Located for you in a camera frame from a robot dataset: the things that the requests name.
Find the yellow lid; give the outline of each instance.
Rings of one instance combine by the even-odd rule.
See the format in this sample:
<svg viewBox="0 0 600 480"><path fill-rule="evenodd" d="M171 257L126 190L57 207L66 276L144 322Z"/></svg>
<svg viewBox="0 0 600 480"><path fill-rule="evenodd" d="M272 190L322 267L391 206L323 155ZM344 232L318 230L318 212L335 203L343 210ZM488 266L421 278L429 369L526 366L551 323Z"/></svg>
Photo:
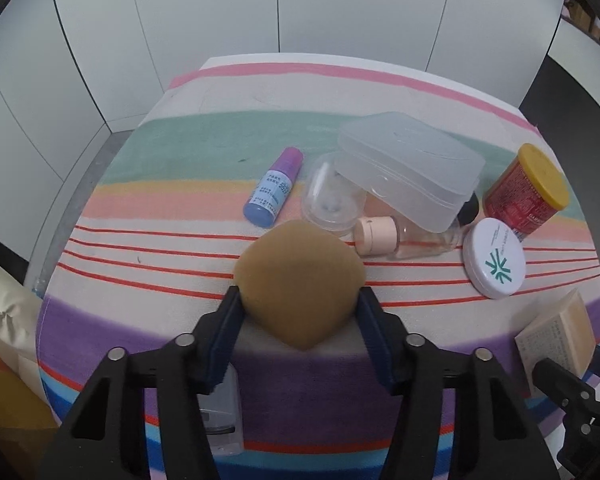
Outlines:
<svg viewBox="0 0 600 480"><path fill-rule="evenodd" d="M538 190L540 196L556 211L569 205L569 189L564 175L543 152L534 145L526 143L518 150L520 166L526 176Z"/></svg>

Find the pink bottle cap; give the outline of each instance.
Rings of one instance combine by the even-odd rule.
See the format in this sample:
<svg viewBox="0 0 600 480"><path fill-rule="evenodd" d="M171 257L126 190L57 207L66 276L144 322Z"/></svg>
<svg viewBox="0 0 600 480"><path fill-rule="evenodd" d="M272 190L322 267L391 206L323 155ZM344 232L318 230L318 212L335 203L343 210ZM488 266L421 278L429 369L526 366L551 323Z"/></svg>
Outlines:
<svg viewBox="0 0 600 480"><path fill-rule="evenodd" d="M353 227L353 239L360 256L390 254L398 246L398 229L390 216L363 216Z"/></svg>
<svg viewBox="0 0 600 480"><path fill-rule="evenodd" d="M302 166L303 158L304 155L297 148L285 148L278 160L269 168L269 171L279 171L288 176L291 181L294 181L298 176L300 166Z"/></svg>

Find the green stripe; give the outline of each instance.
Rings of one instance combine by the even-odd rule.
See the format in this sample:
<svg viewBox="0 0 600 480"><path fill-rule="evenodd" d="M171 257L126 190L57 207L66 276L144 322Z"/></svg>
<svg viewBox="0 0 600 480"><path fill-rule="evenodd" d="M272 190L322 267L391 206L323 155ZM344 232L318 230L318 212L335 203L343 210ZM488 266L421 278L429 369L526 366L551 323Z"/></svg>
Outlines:
<svg viewBox="0 0 600 480"><path fill-rule="evenodd" d="M229 112L157 119L129 137L101 184L140 180L257 180L287 146L304 153L300 179L321 154L337 150L338 129L354 116L312 112ZM514 153L451 134L486 162L478 196L502 174ZM563 216L584 220L570 187Z"/></svg>

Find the striped tablecloth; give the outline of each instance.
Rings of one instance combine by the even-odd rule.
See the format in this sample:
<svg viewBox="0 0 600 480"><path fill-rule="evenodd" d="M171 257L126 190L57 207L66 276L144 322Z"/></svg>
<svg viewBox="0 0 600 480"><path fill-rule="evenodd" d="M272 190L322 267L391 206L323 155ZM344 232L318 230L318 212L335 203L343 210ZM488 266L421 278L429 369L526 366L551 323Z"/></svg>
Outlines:
<svg viewBox="0 0 600 480"><path fill-rule="evenodd" d="M86 205L49 283L38 325L38 363L62 419L109 348L158 348L218 306L242 251L263 230L242 217L256 181L285 146L304 168L336 150L341 123L399 111L453 133L481 153L477 192L531 142L555 155L510 105L461 84L390 64L335 56L263 54L209 60L176 78L131 135ZM303 170L278 222L299 217ZM369 200L367 213L382 212ZM524 242L527 276L492 301L469 283L461 251L427 260L365 261L382 305L440 348L490 348L528 396L513 336L543 305L580 289L600 342L600 264L578 204ZM299 352L246 321L232 362L246 451L218 459L228 479L375 479L400 399L376 382L352 321ZM587 377L596 385L599 380ZM561 412L527 405L543 434ZM155 396L146 432L154 478L164 477ZM453 399L445 397L436 475L448 471Z"/></svg>

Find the beige box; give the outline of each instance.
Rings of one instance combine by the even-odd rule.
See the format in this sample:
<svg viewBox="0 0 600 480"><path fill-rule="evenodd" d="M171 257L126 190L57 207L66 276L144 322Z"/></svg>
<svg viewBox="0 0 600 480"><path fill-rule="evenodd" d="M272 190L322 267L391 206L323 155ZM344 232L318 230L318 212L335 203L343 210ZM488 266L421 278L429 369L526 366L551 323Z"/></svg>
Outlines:
<svg viewBox="0 0 600 480"><path fill-rule="evenodd" d="M542 396L531 378L538 361L549 357L582 378L596 347L587 308L576 288L547 306L515 339L533 397Z"/></svg>

